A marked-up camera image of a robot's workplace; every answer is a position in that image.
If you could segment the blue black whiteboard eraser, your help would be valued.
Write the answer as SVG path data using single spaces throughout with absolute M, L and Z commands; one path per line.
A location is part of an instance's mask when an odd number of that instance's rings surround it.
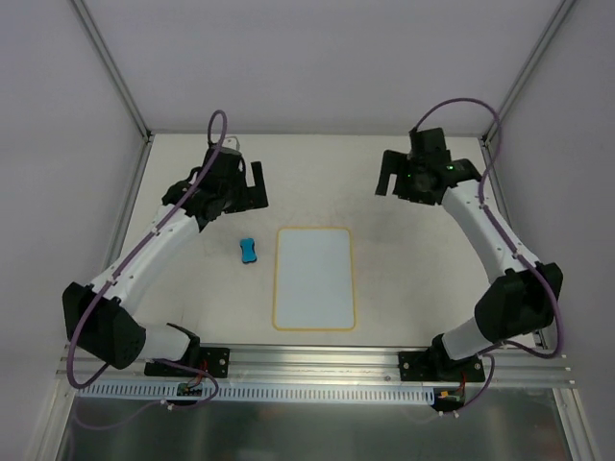
M 239 242 L 241 251 L 241 262 L 243 264 L 251 264 L 258 261 L 258 254 L 256 252 L 256 241 L 251 238 L 243 238 Z

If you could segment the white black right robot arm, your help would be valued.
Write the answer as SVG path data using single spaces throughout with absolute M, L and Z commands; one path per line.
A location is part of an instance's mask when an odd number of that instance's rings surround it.
M 435 336 L 422 352 L 400 352 L 403 381 L 481 382 L 481 354 L 520 335 L 559 326 L 563 273 L 528 250 L 487 203 L 485 180 L 471 160 L 454 159 L 440 128 L 409 133 L 410 150 L 386 150 L 376 193 L 424 206 L 442 206 L 478 255 L 489 287 L 469 320 Z

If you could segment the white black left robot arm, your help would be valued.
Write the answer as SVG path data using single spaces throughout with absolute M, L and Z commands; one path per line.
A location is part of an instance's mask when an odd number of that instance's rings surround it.
M 231 148 L 210 147 L 202 165 L 171 185 L 140 240 L 102 274 L 63 291 L 69 349 L 82 349 L 117 370 L 144 360 L 166 360 L 180 376 L 200 364 L 199 337 L 173 324 L 135 319 L 149 285 L 181 247 L 223 214 L 268 206 L 262 165 Z

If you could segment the yellow framed small whiteboard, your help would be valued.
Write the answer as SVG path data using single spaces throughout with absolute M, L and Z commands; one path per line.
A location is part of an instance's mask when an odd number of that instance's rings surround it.
M 287 227 L 277 234 L 272 326 L 346 332 L 357 325 L 353 237 L 343 227 Z

